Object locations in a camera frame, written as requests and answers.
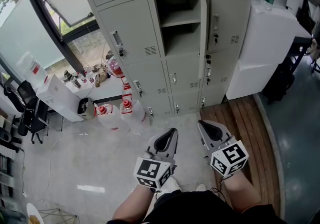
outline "ventilation slot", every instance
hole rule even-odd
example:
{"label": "ventilation slot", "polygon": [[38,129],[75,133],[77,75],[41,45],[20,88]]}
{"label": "ventilation slot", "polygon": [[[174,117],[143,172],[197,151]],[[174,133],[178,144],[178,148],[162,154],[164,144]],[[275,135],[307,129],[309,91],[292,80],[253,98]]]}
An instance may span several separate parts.
{"label": "ventilation slot", "polygon": [[167,90],[166,89],[158,89],[158,94],[162,94],[162,93],[166,93]]}
{"label": "ventilation slot", "polygon": [[190,88],[197,88],[198,87],[198,82],[191,82],[190,83]]}
{"label": "ventilation slot", "polygon": [[157,53],[155,46],[145,48],[144,51],[147,56],[155,55]]}
{"label": "ventilation slot", "polygon": [[235,44],[235,43],[238,43],[238,42],[239,42],[239,35],[231,37],[230,44]]}
{"label": "ventilation slot", "polygon": [[220,82],[226,82],[228,77],[221,78]]}

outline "trash can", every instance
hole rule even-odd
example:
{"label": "trash can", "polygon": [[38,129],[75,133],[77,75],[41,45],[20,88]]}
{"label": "trash can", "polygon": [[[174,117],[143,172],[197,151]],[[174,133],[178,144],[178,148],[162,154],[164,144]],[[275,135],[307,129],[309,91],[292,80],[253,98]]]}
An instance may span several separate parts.
{"label": "trash can", "polygon": [[89,98],[83,98],[79,102],[78,115],[87,120],[93,119],[95,116],[94,107],[94,103]]}

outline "cable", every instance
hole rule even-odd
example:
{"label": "cable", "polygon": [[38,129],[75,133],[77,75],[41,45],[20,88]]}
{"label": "cable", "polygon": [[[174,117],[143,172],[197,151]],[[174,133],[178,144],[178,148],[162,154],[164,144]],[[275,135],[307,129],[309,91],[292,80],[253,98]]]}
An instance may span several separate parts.
{"label": "cable", "polygon": [[63,124],[64,124],[64,120],[63,120],[63,122],[62,122],[62,126],[61,126],[61,136],[60,136],[60,138],[54,143],[54,145],[53,145],[53,147],[52,147],[52,149],[51,149],[51,151],[50,151],[50,156],[49,156],[49,168],[50,168],[50,177],[49,177],[49,181],[48,181],[48,185],[46,186],[47,188],[45,189],[45,191],[44,191],[44,193],[43,193],[43,202],[45,202],[45,196],[46,196],[46,191],[47,191],[47,189],[49,188],[49,185],[50,185],[50,181],[51,181],[51,154],[52,154],[52,151],[54,150],[54,147],[58,144],[58,142],[61,140],[61,138],[62,138],[62,135],[63,135],[63,131],[64,131],[64,126],[63,126]]}
{"label": "cable", "polygon": [[[102,56],[101,56],[100,65],[102,64],[102,59],[103,59],[103,57],[104,57],[104,52],[105,52],[106,43],[107,43],[107,42],[104,43],[105,45],[104,45],[104,48],[103,48],[103,50],[102,50]],[[91,93],[92,90],[94,89],[94,86],[95,86],[95,84],[93,84],[93,86],[91,87],[89,93],[88,93],[84,98],[87,98],[87,97],[90,95],[90,93]]]}
{"label": "cable", "polygon": [[222,196],[223,196],[223,198],[224,198],[224,202],[226,202],[226,199],[225,199],[225,195],[221,192],[221,189],[222,189],[222,183],[226,180],[226,179],[228,179],[228,178],[230,178],[230,177],[232,177],[233,176],[233,174],[231,174],[231,176],[229,176],[229,177],[226,177],[226,178],[221,178],[220,179],[220,181],[219,181],[219,188],[215,188],[215,187],[212,187],[211,189],[210,189],[210,191],[212,192],[212,193],[220,193]]}
{"label": "cable", "polygon": [[24,173],[23,173],[23,172],[24,172],[25,169],[26,169],[26,168],[25,168],[25,164],[24,164],[24,163],[25,163],[25,162],[24,162],[24,159],[25,159],[25,157],[26,157],[26,153],[24,152],[24,150],[23,150],[22,148],[20,148],[20,150],[24,153],[24,157],[22,158],[22,165],[23,165],[23,167],[22,167],[22,172],[21,172],[21,178],[22,178],[22,193],[23,193],[23,192],[24,192],[23,190],[24,190],[24,187],[25,187],[25,186],[24,186],[25,184],[24,184],[24,178],[23,178],[23,176],[24,176],[23,174],[24,174]]}

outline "shelf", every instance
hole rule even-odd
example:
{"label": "shelf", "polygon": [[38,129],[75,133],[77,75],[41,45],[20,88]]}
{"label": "shelf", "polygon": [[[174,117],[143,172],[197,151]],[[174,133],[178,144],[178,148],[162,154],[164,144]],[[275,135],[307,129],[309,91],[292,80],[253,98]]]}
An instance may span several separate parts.
{"label": "shelf", "polygon": [[194,53],[200,50],[200,24],[187,24],[162,29],[165,55]]}
{"label": "shelf", "polygon": [[201,22],[200,0],[156,0],[162,28]]}
{"label": "shelf", "polygon": [[181,10],[171,12],[161,19],[161,27],[200,23],[200,12],[197,10]]}

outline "locker handle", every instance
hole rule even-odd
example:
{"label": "locker handle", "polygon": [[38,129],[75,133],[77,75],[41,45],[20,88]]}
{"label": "locker handle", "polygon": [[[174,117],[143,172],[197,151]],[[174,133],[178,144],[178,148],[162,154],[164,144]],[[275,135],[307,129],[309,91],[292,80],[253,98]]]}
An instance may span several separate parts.
{"label": "locker handle", "polygon": [[140,85],[140,82],[138,80],[136,80],[136,81],[133,81],[133,83],[134,83],[136,89],[138,90],[140,97],[142,98],[142,87]]}
{"label": "locker handle", "polygon": [[211,76],[211,71],[212,71],[212,67],[208,67],[207,68],[207,73],[206,73],[207,77]]}
{"label": "locker handle", "polygon": [[117,31],[114,31],[114,32],[111,32],[111,34],[113,35],[113,38],[115,40],[116,47],[122,46],[123,43],[122,43],[122,41],[120,39],[119,33]]}
{"label": "locker handle", "polygon": [[177,82],[177,75],[176,75],[176,73],[170,74],[170,76],[171,76],[172,83],[175,84],[175,83]]}
{"label": "locker handle", "polygon": [[219,17],[220,15],[216,14],[213,16],[213,19],[214,19],[214,27],[213,27],[213,30],[214,31],[217,31],[219,30]]}
{"label": "locker handle", "polygon": [[151,107],[148,107],[147,109],[149,110],[150,115],[151,115],[151,117],[153,118],[153,117],[154,117],[154,113],[153,113],[153,111],[152,111],[152,108],[151,108]]}
{"label": "locker handle", "polygon": [[175,107],[176,107],[176,108],[175,108],[175,109],[176,109],[175,111],[177,112],[177,114],[179,114],[179,105],[178,105],[177,103],[175,103]]}
{"label": "locker handle", "polygon": [[205,98],[206,98],[206,97],[203,97],[203,98],[202,98],[201,108],[205,107],[205,101],[206,101],[206,99],[205,99]]}

